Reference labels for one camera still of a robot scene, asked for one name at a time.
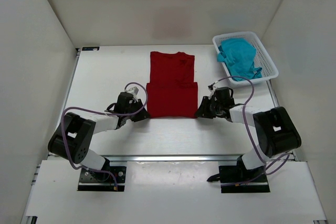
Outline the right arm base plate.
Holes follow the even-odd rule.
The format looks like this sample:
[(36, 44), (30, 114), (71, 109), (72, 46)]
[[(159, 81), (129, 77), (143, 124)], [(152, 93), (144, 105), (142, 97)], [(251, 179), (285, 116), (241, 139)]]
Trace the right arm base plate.
[(236, 166), (219, 167), (222, 194), (269, 193), (269, 183), (263, 167), (243, 170)]

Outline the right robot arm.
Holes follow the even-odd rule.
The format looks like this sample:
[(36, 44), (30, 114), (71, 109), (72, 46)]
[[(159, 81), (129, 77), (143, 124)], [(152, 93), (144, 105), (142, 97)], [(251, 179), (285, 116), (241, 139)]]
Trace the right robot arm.
[(256, 181), (279, 159), (289, 159), (288, 152), (301, 146), (301, 137), (288, 112), (282, 106), (261, 111), (236, 103), (234, 90), (229, 87), (214, 88), (211, 94), (204, 96), (195, 112), (196, 118), (222, 118), (228, 122), (241, 123), (247, 134), (254, 127), (257, 140), (252, 141), (252, 150), (241, 155), (234, 166), (222, 169), (217, 175), (208, 178), (208, 182), (221, 181), (225, 186), (240, 186)]

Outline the red t shirt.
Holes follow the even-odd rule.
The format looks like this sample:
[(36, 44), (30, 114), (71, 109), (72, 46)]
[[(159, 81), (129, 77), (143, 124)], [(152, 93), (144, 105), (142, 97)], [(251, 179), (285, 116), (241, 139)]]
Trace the red t shirt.
[(198, 84), (194, 81), (195, 56), (184, 52), (150, 53), (150, 81), (146, 84), (151, 118), (194, 118)]

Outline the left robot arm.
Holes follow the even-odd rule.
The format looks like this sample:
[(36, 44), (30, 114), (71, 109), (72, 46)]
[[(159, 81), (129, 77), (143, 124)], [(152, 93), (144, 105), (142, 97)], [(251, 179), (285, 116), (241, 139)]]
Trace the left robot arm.
[(99, 182), (111, 179), (117, 184), (110, 161), (92, 151), (90, 144), (95, 134), (118, 130), (127, 120), (138, 122), (150, 117), (141, 99), (137, 97), (138, 91), (137, 87), (124, 90), (119, 94), (117, 102), (109, 105), (104, 113), (89, 118), (69, 111), (63, 113), (60, 124), (48, 143), (48, 151), (67, 159), (73, 165), (78, 164)]

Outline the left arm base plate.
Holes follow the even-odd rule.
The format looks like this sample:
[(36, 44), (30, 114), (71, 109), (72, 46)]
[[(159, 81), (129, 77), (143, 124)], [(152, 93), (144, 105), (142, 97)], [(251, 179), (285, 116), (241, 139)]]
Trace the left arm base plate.
[(117, 187), (110, 175), (93, 175), (88, 170), (82, 169), (79, 175), (77, 191), (124, 192), (127, 163), (110, 162), (110, 172), (116, 178)]

